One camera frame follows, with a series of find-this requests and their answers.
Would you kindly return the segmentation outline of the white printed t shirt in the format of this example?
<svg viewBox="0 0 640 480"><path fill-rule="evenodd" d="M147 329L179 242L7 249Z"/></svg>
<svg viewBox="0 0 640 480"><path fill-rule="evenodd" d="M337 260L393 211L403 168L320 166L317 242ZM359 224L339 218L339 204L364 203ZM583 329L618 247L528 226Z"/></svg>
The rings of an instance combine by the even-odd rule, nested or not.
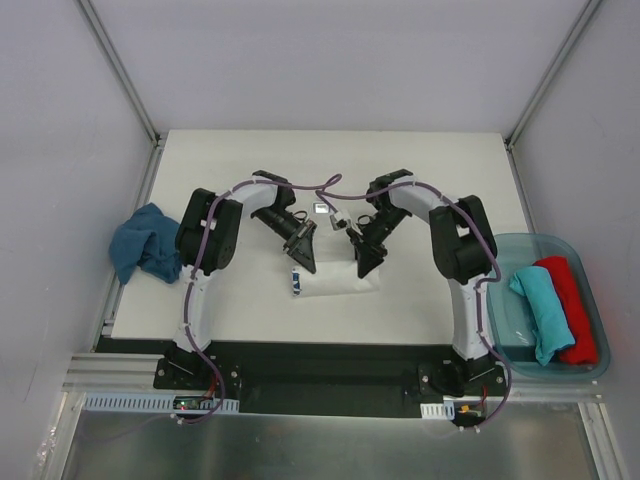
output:
<svg viewBox="0 0 640 480"><path fill-rule="evenodd" d="M324 297L375 292L380 289L380 269L359 278L356 261L326 261L310 273L296 265L291 269L293 295L297 298Z"/></svg>

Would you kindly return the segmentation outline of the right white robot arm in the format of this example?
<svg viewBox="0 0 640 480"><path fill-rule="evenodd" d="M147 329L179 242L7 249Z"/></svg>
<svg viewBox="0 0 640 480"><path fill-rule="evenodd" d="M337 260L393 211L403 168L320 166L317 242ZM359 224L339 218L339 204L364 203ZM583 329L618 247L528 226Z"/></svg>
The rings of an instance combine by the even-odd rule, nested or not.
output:
<svg viewBox="0 0 640 480"><path fill-rule="evenodd" d="M473 394L486 381L480 363L491 343L483 319L484 284L494 269L497 246L482 201L475 195L454 200L401 169L379 176L364 199L376 213L368 223L348 228L360 279L387 256L384 241L407 217L430 228L433 260L448 281L453 308L453 359L441 370L461 394Z"/></svg>

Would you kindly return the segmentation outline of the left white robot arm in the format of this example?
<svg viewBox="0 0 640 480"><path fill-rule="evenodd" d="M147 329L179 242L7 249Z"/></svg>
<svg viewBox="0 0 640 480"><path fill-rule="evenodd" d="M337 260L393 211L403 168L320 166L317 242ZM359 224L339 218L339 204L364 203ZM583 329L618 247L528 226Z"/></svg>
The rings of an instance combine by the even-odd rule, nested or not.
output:
<svg viewBox="0 0 640 480"><path fill-rule="evenodd" d="M223 194L198 188L189 200L176 235L184 282L182 319L165 353L188 388L204 387L210 363L198 356L213 339L215 302L224 292L221 272L234 257L241 222L256 218L284 240L283 251L308 272L316 272L315 222L288 208L296 196L290 182L264 170Z"/></svg>

